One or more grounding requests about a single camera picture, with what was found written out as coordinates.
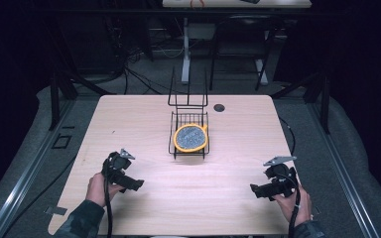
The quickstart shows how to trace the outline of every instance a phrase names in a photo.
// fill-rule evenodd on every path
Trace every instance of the table leg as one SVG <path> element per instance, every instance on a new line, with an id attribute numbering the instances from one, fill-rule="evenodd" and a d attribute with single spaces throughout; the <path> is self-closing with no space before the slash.
<path id="1" fill-rule="evenodd" d="M 184 65 L 182 67 L 182 83 L 188 83 L 190 80 L 190 67 L 191 67 L 191 55 L 190 55 L 190 37 L 188 32 L 188 18 L 184 18 Z"/>

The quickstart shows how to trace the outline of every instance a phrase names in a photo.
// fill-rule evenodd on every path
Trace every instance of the gray floor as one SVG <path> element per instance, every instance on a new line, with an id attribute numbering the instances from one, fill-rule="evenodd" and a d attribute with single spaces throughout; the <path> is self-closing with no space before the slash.
<path id="1" fill-rule="evenodd" d="M 284 41 L 277 40 L 268 64 L 267 75 L 271 79 Z M 201 85 L 209 68 L 206 58 L 206 44 L 196 43 L 192 48 L 190 78 L 193 85 Z M 178 52 L 155 53 L 155 60 L 141 57 L 129 67 L 147 77 L 144 79 L 156 91 L 167 94 L 175 69 L 176 80 L 180 80 L 182 57 Z M 123 94 L 125 77 L 98 84 L 108 91 Z M 216 81 L 210 94 L 267 94 L 282 88 L 284 83 L 270 81 L 259 91 L 254 90 L 255 80 Z M 86 128 L 98 101 L 98 96 L 77 84 L 79 97 L 76 101 L 66 101 L 63 97 L 63 120 L 54 132 L 51 125 L 50 91 L 45 88 L 38 94 L 41 100 L 37 118 L 27 135 L 17 156 L 0 183 L 0 234 L 6 229 L 11 218 L 30 203 L 68 165 L 81 144 Z M 304 187 L 310 192 L 319 220 L 328 237 L 381 237 L 381 188 L 368 172 L 367 155 L 355 128 L 344 111 L 335 101 L 330 103 L 329 129 L 326 135 L 318 125 L 318 107 L 306 104 L 301 99 L 304 90 L 298 89 L 283 99 L 275 100 L 278 114 L 292 128 L 296 140 L 293 141 L 289 129 L 283 124 L 283 131 L 289 147 L 294 143 L 296 167 Z M 128 76 L 128 94 L 154 94 L 142 81 Z M 52 149 L 58 135 L 69 136 L 65 149 Z M 34 165 L 34 173 L 26 169 Z M 33 181 L 25 183 L 26 193 L 18 200 L 11 200 L 10 194 L 16 190 L 20 180 L 29 174 Z M 49 237 L 47 226 L 51 216 L 44 211 L 55 206 L 64 187 L 68 172 L 64 173 L 27 211 L 9 231 L 7 237 Z"/>

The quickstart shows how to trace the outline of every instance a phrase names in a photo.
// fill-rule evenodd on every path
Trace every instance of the metal bar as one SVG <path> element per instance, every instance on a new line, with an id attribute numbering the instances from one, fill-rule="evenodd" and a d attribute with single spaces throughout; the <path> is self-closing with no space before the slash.
<path id="1" fill-rule="evenodd" d="M 66 105 L 63 106 L 61 122 L 66 118 L 69 111 L 72 109 L 73 104 L 74 102 L 69 100 L 66 102 Z M 5 201 L 5 204 L 2 206 L 0 210 L 0 237 L 5 233 L 5 230 L 14 218 L 17 209 L 26 196 L 30 186 L 33 184 L 33 181 L 45 160 L 45 154 L 52 144 L 51 141 L 58 135 L 60 127 L 61 123 L 57 125 L 55 131 L 50 131 L 48 133 L 44 143 L 39 148 L 36 157 L 27 165 L 17 184 L 15 184 L 13 190 Z"/>
<path id="2" fill-rule="evenodd" d="M 355 218 L 360 226 L 361 231 L 363 232 L 364 237 L 377 238 L 379 234 L 377 233 L 368 213 L 366 207 L 363 204 L 363 201 L 358 194 L 355 186 L 351 180 L 348 171 L 345 168 L 344 162 L 336 148 L 332 137 L 330 134 L 327 134 L 318 120 L 318 109 L 314 105 L 308 103 L 308 110 L 311 113 L 312 117 L 317 126 L 317 130 L 320 132 L 323 140 L 325 141 L 327 148 L 331 154 L 331 160 L 333 169 L 338 177 L 338 180 L 342 186 L 342 189 L 345 192 L 345 196 L 352 208 Z"/>

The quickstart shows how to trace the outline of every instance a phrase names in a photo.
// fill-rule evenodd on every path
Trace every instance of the yellow container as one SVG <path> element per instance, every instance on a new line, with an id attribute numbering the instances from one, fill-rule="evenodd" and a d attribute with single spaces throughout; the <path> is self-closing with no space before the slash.
<path id="1" fill-rule="evenodd" d="M 206 125 L 199 126 L 195 123 L 188 123 L 181 126 L 173 138 L 175 147 L 185 153 L 196 152 L 203 149 L 207 142 Z"/>

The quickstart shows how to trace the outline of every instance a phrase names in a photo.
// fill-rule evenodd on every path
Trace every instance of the black hole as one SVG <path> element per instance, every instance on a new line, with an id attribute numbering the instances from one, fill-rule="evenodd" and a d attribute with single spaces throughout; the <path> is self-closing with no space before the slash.
<path id="1" fill-rule="evenodd" d="M 216 112 L 222 112 L 222 111 L 225 110 L 225 107 L 224 107 L 222 104 L 215 104 L 215 105 L 214 105 L 214 110 L 215 110 Z"/>

